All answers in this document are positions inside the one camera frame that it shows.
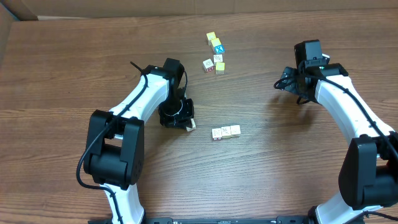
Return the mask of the plain white wooden block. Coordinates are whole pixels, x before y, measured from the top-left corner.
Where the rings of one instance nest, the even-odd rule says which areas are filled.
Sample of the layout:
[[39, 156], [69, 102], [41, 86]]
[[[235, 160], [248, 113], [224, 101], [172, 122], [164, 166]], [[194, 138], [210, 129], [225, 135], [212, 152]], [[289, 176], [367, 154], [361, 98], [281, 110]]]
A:
[[231, 130], [231, 135], [234, 137], [239, 136], [241, 134], [240, 125], [232, 125], [230, 126], [230, 130]]

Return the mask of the blue pictogram block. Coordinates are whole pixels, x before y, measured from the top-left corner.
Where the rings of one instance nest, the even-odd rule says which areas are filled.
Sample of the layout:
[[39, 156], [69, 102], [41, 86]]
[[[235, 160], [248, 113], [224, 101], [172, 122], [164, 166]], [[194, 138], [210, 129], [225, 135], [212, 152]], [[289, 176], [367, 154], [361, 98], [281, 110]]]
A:
[[186, 127], [188, 132], [196, 130], [196, 124], [193, 118], [190, 119], [190, 125]]

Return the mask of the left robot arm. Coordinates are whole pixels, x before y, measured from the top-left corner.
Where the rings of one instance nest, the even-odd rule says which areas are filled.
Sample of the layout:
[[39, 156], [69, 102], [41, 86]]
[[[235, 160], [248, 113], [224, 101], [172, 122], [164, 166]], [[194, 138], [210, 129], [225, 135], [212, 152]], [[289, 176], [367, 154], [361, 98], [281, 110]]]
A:
[[109, 111], [90, 117], [86, 149], [76, 167], [76, 179], [86, 188], [105, 192], [112, 217], [105, 223], [143, 223], [137, 181], [144, 165], [144, 125], [154, 111], [166, 128], [193, 131], [193, 101], [180, 86], [187, 78], [179, 60], [167, 58], [161, 67], [140, 68], [140, 81]]

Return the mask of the white block red letters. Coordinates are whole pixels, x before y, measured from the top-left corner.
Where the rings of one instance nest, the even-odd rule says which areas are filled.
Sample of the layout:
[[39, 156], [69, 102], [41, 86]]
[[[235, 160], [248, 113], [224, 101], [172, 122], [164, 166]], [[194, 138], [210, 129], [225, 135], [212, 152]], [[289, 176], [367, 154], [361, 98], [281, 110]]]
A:
[[222, 130], [221, 128], [214, 128], [211, 130], [213, 140], [221, 140], [222, 139]]

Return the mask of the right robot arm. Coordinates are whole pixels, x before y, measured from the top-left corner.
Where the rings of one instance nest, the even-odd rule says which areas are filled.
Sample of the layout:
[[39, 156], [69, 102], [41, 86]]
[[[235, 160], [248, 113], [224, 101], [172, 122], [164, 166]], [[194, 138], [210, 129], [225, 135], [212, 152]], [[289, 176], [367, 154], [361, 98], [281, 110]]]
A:
[[345, 68], [330, 63], [319, 40], [298, 43], [294, 52], [296, 67], [286, 67], [274, 88], [297, 95], [298, 105], [322, 105], [348, 143], [339, 191], [294, 223], [364, 223], [371, 215], [396, 221], [379, 209], [397, 204], [397, 131], [364, 102]]

